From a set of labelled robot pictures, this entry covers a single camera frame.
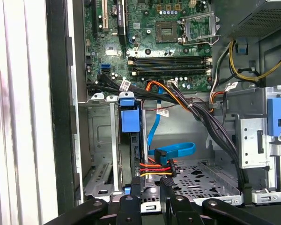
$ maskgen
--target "ventilation holes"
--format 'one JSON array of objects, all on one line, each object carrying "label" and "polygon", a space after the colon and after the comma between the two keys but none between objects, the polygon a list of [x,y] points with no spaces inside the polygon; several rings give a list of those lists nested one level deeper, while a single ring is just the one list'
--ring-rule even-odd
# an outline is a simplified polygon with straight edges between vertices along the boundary
[{"label": "ventilation holes", "polygon": [[231,37],[263,37],[281,27],[281,9],[263,9],[244,22]]},{"label": "ventilation holes", "polygon": [[96,178],[96,182],[98,182],[99,180],[101,180],[101,178],[102,178],[102,176],[103,176],[103,173],[104,173],[106,167],[107,167],[107,164],[104,164],[104,165],[102,166],[102,169],[101,169],[99,175],[98,175],[97,178]]}]

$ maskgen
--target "pcie slot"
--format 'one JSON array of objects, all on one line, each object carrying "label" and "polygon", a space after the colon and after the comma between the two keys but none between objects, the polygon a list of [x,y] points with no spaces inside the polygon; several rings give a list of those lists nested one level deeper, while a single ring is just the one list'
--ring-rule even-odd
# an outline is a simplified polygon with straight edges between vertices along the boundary
[{"label": "pcie slot", "polygon": [[96,9],[96,1],[92,1],[92,33],[93,36],[97,37],[97,9]]}]

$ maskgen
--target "cable label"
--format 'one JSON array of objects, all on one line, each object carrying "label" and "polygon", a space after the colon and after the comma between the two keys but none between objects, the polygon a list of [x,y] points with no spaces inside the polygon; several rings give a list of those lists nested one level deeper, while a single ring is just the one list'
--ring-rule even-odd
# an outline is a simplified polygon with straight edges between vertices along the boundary
[{"label": "cable label", "polygon": [[225,92],[229,92],[231,89],[236,88],[237,84],[238,84],[238,82],[232,83],[230,86],[228,86],[228,87],[226,88]]},{"label": "cable label", "polygon": [[157,109],[156,114],[161,115],[161,116],[165,116],[165,117],[169,117],[169,110]]},{"label": "cable label", "polygon": [[119,88],[119,91],[128,91],[130,87],[131,82],[128,80],[123,80],[121,83],[121,86]]}]

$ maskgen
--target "yellow and black wires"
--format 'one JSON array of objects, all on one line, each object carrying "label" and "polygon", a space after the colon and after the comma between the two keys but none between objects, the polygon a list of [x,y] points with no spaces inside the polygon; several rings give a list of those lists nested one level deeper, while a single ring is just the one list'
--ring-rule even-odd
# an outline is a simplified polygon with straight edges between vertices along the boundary
[{"label": "yellow and black wires", "polygon": [[247,80],[247,81],[258,81],[258,80],[260,80],[262,78],[265,78],[266,76],[270,75],[272,72],[274,72],[276,69],[278,69],[281,66],[281,60],[280,60],[276,64],[276,66],[274,66],[272,69],[270,69],[269,71],[267,71],[264,74],[259,75],[257,77],[249,77],[249,76],[241,75],[236,70],[235,65],[234,65],[234,60],[233,60],[233,47],[234,47],[234,45],[235,45],[235,41],[230,42],[230,44],[229,44],[229,60],[230,60],[231,68],[232,68],[233,72],[237,75],[237,77],[239,77],[241,79],[244,79],[244,80]]}]

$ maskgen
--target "blue tab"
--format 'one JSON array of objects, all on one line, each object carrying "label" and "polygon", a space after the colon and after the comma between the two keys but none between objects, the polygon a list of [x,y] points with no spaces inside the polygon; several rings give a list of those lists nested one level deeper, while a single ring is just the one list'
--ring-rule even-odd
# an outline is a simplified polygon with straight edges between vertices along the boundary
[{"label": "blue tab", "polygon": [[120,106],[134,106],[134,98],[120,99]]},{"label": "blue tab", "polygon": [[123,133],[140,131],[140,111],[138,109],[121,111],[121,120]]},{"label": "blue tab", "polygon": [[270,136],[280,136],[281,133],[281,97],[267,100],[267,123]]},{"label": "blue tab", "polygon": [[129,195],[131,191],[131,187],[124,188],[125,195]]}]

